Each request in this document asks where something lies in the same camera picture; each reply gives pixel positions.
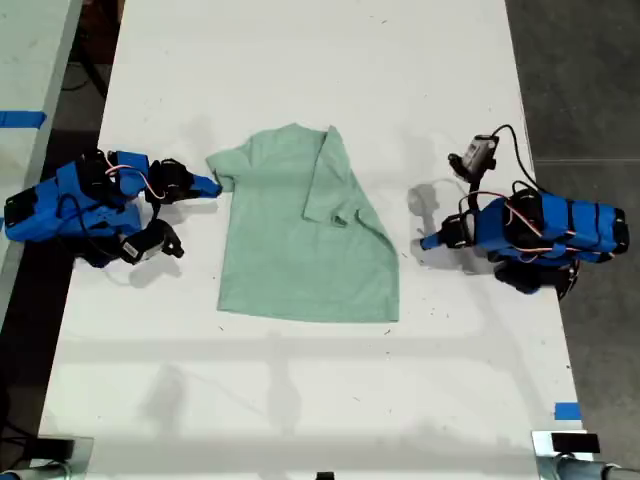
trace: concrete floor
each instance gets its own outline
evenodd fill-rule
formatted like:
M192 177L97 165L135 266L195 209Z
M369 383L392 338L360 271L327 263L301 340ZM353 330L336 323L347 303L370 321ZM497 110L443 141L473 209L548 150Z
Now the concrete floor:
M559 195L623 208L631 231L640 231L640 1L507 5L539 182ZM105 77L109 71L101 67ZM65 86L84 78L82 69L70 67ZM97 138L103 108L91 84L63 92L54 128ZM640 311L634 288L639 268L633 248L608 264L585 265L576 289L561 303L585 425L600 434L604 458L635 467L640 321L633 312ZM55 348L52 341L38 352ZM44 400L46 382L29 388L39 389ZM33 417L38 406L27 410L24 417ZM37 429L37 419L30 422L23 424Z

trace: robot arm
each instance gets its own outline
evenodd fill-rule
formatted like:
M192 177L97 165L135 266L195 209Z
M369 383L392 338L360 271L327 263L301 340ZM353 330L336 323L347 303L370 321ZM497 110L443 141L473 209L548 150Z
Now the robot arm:
M516 146L516 158L534 188L525 182L513 184L513 195L479 190L482 177L496 166L497 133L508 128ZM449 155L454 171L470 183L469 209L451 215L442 229L420 241L424 250L445 244L449 248L478 246L492 262L500 262L496 277L524 293L542 285L556 287L564 296L575 284L581 260L609 261L629 247L629 231L622 210L603 203L574 201L548 193L522 167L516 136L510 125L491 135L474 138L467 153ZM516 191L517 184L525 188ZM480 209L478 195L492 195Z
M144 229L131 200L142 191L154 215ZM149 166L146 155L131 152L90 152L56 171L5 204L7 236L11 240L45 241L58 237L77 256L96 267L122 258L135 264L162 250L181 257L180 240L169 224L157 218L161 205L205 197L222 188L194 175L173 159Z

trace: t-shirt hem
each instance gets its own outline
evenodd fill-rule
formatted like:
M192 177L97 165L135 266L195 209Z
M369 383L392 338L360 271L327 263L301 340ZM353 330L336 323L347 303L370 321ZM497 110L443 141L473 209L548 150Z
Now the t-shirt hem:
M266 312L261 310L260 308L246 308L246 307L235 307L233 305L224 305L218 304L218 311L220 312L229 312L229 313L240 313L243 315L251 315L254 317L267 317L267 318L277 318L282 320L294 320L299 322L310 322L310 323L397 323L398 317L389 318L389 317L355 317L355 316L332 316L328 317L314 317L308 315L302 315L295 312Z

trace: white table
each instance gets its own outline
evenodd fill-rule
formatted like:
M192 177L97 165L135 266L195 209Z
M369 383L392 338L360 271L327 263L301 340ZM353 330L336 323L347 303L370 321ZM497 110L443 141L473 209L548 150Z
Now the white table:
M473 135L510 122L530 163L503 1L127 2L102 148L206 174L291 122L341 131L400 254L400 322L217 312L230 195L166 208L179 261L76 264L41 433L94 437L90 478L537 478L530 431L581 427L553 419L576 398L555 293L410 247L409 191L439 225ZM517 178L505 137L483 187Z
M0 110L43 111L39 130L0 128L0 205L37 183L82 0L0 1ZM0 234L0 328L22 244Z

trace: mint green t-shirt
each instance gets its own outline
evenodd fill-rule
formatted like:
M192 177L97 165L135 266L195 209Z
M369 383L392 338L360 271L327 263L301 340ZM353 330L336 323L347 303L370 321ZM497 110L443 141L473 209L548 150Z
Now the mint green t-shirt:
M398 321L396 252L334 127L266 130L207 163L233 192L218 310Z

